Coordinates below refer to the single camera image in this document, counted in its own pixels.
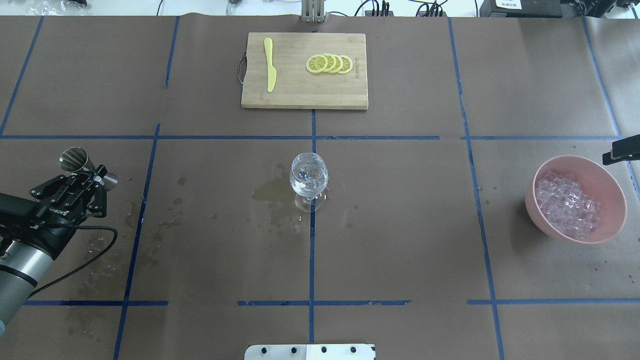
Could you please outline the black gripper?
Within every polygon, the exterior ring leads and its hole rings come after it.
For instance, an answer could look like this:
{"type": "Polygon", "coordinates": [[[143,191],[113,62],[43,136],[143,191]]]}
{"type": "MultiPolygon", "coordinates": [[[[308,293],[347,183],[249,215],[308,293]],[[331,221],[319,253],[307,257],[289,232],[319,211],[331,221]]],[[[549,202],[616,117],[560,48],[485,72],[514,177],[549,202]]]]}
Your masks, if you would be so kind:
{"type": "Polygon", "coordinates": [[[16,241],[58,258],[75,235],[75,226],[88,217],[106,217],[106,175],[106,167],[99,165],[90,172],[78,170],[70,175],[60,174],[32,187],[30,196],[43,201],[37,202],[36,218],[1,223],[1,255],[9,250],[11,241],[16,241]]]}

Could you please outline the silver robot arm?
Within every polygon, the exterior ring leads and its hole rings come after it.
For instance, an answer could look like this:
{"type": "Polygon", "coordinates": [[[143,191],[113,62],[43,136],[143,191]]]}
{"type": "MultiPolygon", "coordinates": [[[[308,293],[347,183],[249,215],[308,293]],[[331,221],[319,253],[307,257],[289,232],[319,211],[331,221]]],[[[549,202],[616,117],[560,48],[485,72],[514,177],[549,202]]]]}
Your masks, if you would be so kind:
{"type": "Polygon", "coordinates": [[[83,223],[105,218],[118,179],[100,165],[60,174],[30,189],[30,199],[1,194],[1,331],[30,297],[83,223]]]}

